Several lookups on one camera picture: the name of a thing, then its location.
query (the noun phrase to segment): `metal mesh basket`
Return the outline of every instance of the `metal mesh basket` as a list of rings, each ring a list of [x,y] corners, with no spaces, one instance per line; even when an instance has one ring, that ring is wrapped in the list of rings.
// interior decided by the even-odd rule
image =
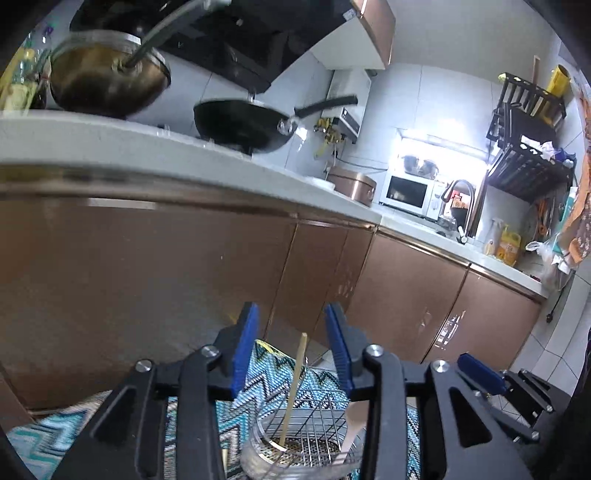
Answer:
[[[330,392],[300,391],[287,428],[285,446],[279,445],[287,400],[265,405],[242,448],[241,465],[254,480],[332,480],[358,468],[365,431],[348,453],[340,453],[347,432],[347,402]]]

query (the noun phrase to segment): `microwave oven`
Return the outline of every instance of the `microwave oven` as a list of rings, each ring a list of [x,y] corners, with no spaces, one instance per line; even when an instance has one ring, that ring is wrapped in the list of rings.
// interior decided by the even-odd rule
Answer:
[[[447,185],[407,173],[388,170],[379,202],[429,220],[437,221]]]

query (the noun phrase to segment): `blue gripper pad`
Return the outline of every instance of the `blue gripper pad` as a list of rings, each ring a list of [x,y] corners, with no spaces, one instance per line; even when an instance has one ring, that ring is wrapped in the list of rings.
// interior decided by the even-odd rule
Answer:
[[[258,305],[256,303],[246,303],[237,322],[237,326],[242,326],[242,332],[232,357],[232,383],[230,389],[234,398],[244,388],[246,372],[248,371],[252,349],[258,332],[258,320]]]
[[[351,357],[345,344],[345,338],[343,337],[339,318],[335,308],[331,304],[326,306],[324,313],[330,349],[332,350],[336,372],[339,376],[339,386],[341,387],[341,390],[345,391],[347,396],[350,396],[353,390]]]
[[[491,395],[502,395],[507,390],[502,376],[469,353],[457,358],[457,367]]]

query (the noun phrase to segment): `bowl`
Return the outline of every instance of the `bowl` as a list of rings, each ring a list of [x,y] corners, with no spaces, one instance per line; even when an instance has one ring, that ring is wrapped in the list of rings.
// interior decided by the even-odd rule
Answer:
[[[332,192],[335,189],[335,184],[328,180],[322,180],[316,177],[306,177],[306,181],[321,189],[328,190],[329,192]]]

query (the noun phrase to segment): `wok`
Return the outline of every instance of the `wok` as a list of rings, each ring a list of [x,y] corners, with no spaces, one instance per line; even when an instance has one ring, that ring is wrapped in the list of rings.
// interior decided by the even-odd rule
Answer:
[[[357,105],[357,96],[335,97],[295,108],[292,116],[255,100],[210,100],[195,105],[193,112],[202,138],[252,155],[285,145],[301,118],[343,105]]]

